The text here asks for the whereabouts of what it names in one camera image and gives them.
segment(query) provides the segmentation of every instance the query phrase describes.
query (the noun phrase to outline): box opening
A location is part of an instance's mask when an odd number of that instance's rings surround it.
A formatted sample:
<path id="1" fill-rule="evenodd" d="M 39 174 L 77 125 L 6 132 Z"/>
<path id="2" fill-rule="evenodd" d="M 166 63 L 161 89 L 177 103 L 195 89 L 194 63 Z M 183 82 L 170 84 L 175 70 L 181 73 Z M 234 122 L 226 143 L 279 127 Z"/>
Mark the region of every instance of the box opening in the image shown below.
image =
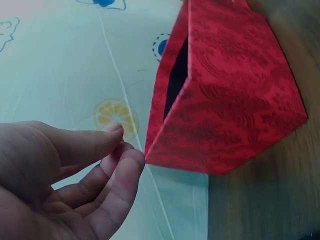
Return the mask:
<path id="1" fill-rule="evenodd" d="M 185 84 L 187 76 L 188 76 L 188 38 L 186 37 L 170 73 L 169 84 L 168 84 L 165 106 L 164 106 L 163 120 L 166 119 L 180 90 Z"/>

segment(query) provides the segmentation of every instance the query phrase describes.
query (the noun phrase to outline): origami box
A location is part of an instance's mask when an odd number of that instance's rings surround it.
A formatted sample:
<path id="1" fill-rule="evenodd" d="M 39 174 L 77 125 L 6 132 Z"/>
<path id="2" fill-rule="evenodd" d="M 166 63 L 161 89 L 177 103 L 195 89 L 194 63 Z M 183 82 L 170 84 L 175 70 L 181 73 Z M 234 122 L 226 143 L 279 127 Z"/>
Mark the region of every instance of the origami box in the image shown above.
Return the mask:
<path id="1" fill-rule="evenodd" d="M 266 19 L 244 0 L 190 0 L 156 74 L 148 164 L 223 175 L 307 121 Z"/>

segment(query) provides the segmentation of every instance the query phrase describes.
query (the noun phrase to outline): wooden table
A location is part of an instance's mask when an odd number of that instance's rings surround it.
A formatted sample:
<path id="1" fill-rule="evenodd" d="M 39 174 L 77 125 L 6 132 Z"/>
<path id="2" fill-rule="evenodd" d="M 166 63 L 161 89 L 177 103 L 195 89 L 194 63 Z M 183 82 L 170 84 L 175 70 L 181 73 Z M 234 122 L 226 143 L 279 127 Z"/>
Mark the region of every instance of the wooden table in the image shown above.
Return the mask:
<path id="1" fill-rule="evenodd" d="M 320 230 L 320 0 L 248 0 L 291 66 L 309 120 L 209 183 L 209 240 L 298 240 Z"/>

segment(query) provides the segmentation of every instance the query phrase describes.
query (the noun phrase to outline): hand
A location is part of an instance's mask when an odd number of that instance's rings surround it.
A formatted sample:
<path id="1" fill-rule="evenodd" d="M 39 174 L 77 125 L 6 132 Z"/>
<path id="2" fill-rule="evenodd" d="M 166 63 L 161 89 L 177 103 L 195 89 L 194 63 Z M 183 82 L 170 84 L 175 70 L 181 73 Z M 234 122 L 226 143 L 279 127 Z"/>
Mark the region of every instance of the hand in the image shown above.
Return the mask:
<path id="1" fill-rule="evenodd" d="M 0 239 L 107 240 L 136 197 L 144 155 L 123 128 L 69 131 L 0 123 Z M 102 159 L 79 183 L 51 185 Z"/>

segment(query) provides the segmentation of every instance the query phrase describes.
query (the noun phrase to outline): yellow flower print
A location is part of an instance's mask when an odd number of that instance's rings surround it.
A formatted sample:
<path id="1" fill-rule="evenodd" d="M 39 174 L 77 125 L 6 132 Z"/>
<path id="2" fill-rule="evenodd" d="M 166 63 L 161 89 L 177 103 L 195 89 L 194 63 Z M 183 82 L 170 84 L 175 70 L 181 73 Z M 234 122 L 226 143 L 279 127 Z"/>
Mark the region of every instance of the yellow flower print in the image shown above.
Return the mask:
<path id="1" fill-rule="evenodd" d="M 101 130 L 112 121 L 117 121 L 122 124 L 123 138 L 126 140 L 133 139 L 136 131 L 138 132 L 139 130 L 138 116 L 124 99 L 110 98 L 95 106 L 94 122 L 97 129 Z"/>

